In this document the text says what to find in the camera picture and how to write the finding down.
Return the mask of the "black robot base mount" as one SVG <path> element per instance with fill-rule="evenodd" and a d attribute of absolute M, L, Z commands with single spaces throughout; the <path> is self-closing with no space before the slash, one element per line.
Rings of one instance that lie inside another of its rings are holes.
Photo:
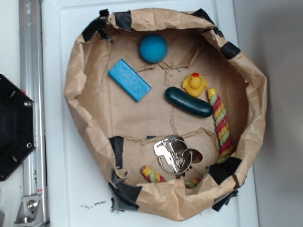
<path fill-rule="evenodd" d="M 35 148 L 34 102 L 0 76 L 0 180 L 6 181 Z"/>

